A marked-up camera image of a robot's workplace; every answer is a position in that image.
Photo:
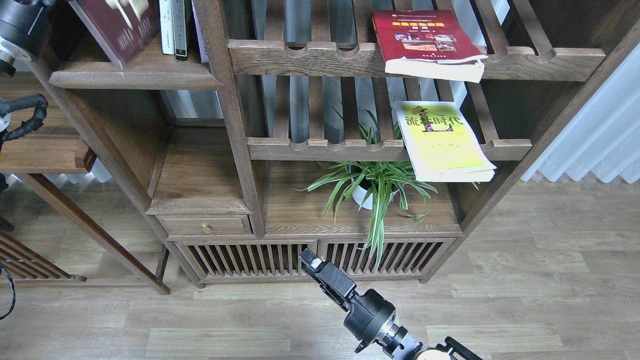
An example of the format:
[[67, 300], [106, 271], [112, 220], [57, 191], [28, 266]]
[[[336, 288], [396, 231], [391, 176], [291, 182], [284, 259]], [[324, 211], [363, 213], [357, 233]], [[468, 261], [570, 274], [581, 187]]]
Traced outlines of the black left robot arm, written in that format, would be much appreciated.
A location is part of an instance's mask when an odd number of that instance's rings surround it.
[[[14, 63], [23, 57], [35, 60], [50, 34], [48, 13], [54, 0], [3, 0], [1, 2], [1, 73], [13, 77]], [[1, 141], [15, 141], [39, 130], [47, 117], [49, 103], [40, 93], [13, 100], [1, 100]], [[32, 109], [33, 114], [14, 129], [10, 127], [12, 114]]]

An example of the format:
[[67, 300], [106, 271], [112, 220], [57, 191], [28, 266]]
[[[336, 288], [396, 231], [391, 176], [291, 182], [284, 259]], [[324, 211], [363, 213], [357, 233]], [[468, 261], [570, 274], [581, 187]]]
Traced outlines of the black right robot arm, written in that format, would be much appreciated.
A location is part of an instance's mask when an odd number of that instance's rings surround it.
[[478, 360], [480, 356], [448, 336], [445, 344], [425, 347], [398, 326], [396, 308], [379, 292], [370, 288], [358, 294], [357, 285], [341, 269], [329, 260], [323, 260], [310, 249], [299, 255], [306, 273], [318, 283], [322, 291], [345, 311], [345, 328], [360, 341], [355, 353], [360, 353], [372, 343], [394, 360]]

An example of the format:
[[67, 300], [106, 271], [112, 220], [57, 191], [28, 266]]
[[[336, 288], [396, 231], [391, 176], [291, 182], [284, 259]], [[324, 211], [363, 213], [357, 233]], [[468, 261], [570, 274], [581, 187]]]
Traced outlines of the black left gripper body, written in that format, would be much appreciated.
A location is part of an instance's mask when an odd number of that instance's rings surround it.
[[51, 31], [48, 13], [54, 0], [2, 0], [0, 2], [1, 62], [14, 63], [41, 55]]

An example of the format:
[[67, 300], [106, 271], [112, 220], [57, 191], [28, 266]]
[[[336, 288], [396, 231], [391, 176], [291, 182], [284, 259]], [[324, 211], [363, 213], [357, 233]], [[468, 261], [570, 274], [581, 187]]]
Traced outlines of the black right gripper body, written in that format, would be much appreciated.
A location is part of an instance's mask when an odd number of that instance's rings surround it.
[[373, 342], [380, 346], [391, 344], [397, 329], [394, 328], [396, 308], [390, 301], [372, 288], [358, 294], [355, 282], [328, 260], [313, 260], [309, 264], [309, 276], [347, 313], [343, 325], [361, 341], [361, 346]]

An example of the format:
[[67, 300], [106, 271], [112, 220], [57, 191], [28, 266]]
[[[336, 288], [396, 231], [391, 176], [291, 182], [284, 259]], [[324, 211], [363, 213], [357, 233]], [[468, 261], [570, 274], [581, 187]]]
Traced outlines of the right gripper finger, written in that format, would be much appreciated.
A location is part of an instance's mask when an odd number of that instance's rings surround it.
[[325, 266], [325, 261], [317, 256], [310, 248], [304, 249], [300, 253], [299, 259], [302, 263], [302, 268], [306, 273], [317, 273]]

